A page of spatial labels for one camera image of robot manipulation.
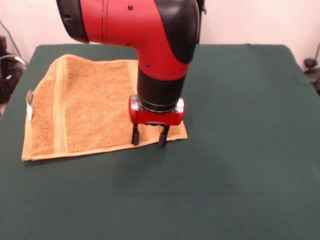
table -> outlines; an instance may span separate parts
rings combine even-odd
[[[320,239],[320,99],[287,47],[198,45],[187,140],[22,162],[26,93],[64,54],[136,59],[96,44],[35,50],[0,121],[1,240]]]

tan towel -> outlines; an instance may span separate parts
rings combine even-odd
[[[134,148],[128,102],[137,76],[136,60],[91,61],[70,54],[55,60],[34,90],[22,160]],[[161,130],[139,125],[138,147],[157,143]],[[168,135],[168,141],[178,139],[187,139],[183,122]]]

black cable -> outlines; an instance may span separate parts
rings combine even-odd
[[[320,51],[320,43],[318,45],[318,49],[316,50],[316,54],[315,54],[315,58],[314,60],[317,60],[318,56],[319,56],[319,51]]]
[[[196,0],[197,3],[198,3],[198,7],[199,7],[199,13],[200,13],[200,18],[199,18],[199,26],[200,26],[200,29],[199,29],[199,35],[198,35],[198,40],[197,40],[197,44],[200,43],[200,37],[201,37],[201,25],[202,25],[202,15],[203,15],[203,12],[205,14],[207,14],[207,11],[205,9],[205,0]]]
[[[16,52],[18,53],[18,55],[19,55],[20,57],[22,57],[19,49],[17,48],[17,45],[16,45],[14,39],[13,39],[12,36],[11,36],[11,33],[10,33],[9,30],[6,28],[6,26],[2,23],[1,20],[0,20],[0,25],[1,25],[1,26],[4,28],[4,30],[8,33],[8,35],[9,35],[9,37],[10,37],[10,39],[11,39],[11,42],[13,43],[13,46],[14,46]]]

